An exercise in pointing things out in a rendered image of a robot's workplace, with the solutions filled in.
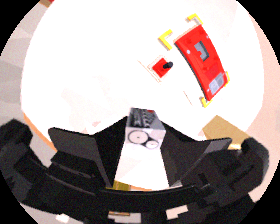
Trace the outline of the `grey rectangular block with notch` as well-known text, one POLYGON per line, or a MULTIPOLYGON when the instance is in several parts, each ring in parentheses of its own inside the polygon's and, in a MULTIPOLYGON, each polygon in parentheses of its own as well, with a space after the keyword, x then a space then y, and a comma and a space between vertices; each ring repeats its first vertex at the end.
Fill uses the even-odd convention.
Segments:
POLYGON ((131 108, 127 127, 125 127, 125 151, 159 151, 164 135, 165 127, 155 111, 152 111, 152 109, 131 108))

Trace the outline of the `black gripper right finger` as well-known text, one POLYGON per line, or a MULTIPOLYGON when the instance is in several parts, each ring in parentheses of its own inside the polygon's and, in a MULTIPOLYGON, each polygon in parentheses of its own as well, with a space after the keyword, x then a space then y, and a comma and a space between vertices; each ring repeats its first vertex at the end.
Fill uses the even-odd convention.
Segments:
POLYGON ((165 173, 167 173, 168 188, 181 186, 181 181, 192 169, 204 159, 208 153, 228 149, 232 144, 230 137, 211 140, 195 140, 193 137, 184 135, 183 132, 171 127, 161 120, 165 127, 165 135, 160 145, 161 160, 165 173))

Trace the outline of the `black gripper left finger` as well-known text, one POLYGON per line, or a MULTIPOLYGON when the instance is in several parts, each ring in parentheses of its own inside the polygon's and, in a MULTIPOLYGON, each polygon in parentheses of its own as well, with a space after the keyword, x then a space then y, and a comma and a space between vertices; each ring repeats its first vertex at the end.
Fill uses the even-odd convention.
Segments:
POLYGON ((56 152, 68 152, 68 155, 71 153, 73 156, 95 161, 101 177, 105 180, 104 183, 107 184, 105 188, 113 188, 117 165, 120 163, 119 159, 124 149, 127 123, 128 116, 125 116, 93 135, 68 131, 68 129, 65 131, 58 127, 48 128, 47 135, 55 145, 56 152))

